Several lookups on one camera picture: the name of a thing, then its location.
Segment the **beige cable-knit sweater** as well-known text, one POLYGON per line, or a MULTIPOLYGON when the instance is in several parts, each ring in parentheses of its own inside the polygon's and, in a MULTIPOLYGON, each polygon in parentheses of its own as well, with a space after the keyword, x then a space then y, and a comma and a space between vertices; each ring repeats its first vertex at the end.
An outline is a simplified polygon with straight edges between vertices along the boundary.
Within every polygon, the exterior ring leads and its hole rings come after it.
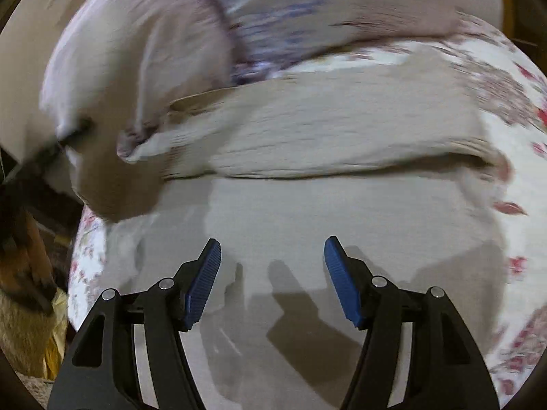
POLYGON ((265 132, 272 146, 254 147, 238 129, 220 150, 243 158, 197 164, 150 213, 108 230, 100 284, 122 293, 220 241, 219 278, 185 339, 208 408, 340 405, 362 339, 327 278, 323 244, 333 235, 400 287, 442 287, 479 349, 489 347, 505 283, 491 206, 502 156, 437 49, 359 73, 367 85, 352 106, 321 98, 304 136, 298 110, 284 107, 265 132))

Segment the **floral quilted bedspread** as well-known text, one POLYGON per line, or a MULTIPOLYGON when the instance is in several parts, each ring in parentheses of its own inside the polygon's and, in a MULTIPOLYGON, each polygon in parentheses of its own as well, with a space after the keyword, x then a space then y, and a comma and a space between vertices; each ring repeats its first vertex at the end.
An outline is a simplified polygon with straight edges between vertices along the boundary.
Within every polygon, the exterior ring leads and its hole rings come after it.
POLYGON ((546 78, 499 31, 435 48, 476 92, 499 171, 468 207, 427 199, 442 173, 325 180, 176 180, 159 210, 108 226, 85 210, 69 276, 79 327, 107 287, 139 291, 217 238, 223 261, 184 342, 210 409, 335 409, 363 336, 346 319, 323 262, 336 235, 350 256, 398 286, 443 287, 485 356, 502 404, 546 349, 546 78))

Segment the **pink floral left pillow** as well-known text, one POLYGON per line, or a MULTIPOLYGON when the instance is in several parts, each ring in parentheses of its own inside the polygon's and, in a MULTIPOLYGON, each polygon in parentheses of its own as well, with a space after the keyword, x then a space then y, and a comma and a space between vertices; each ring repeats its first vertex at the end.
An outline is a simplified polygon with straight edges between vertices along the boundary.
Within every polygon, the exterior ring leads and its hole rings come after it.
POLYGON ((73 191, 110 221, 157 202, 165 155, 130 154, 166 120, 174 99, 230 82, 232 43, 211 0, 77 0, 47 63, 40 110, 63 135, 94 128, 73 146, 73 191))

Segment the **lavender print right pillow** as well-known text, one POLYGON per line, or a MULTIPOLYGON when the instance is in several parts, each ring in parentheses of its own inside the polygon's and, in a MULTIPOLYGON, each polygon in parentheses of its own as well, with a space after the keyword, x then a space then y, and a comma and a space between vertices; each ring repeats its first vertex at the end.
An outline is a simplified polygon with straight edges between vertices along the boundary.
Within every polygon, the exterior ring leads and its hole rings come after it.
POLYGON ((446 37, 473 15, 499 27, 502 0, 208 0, 233 46, 232 75, 247 83, 345 44, 446 37))

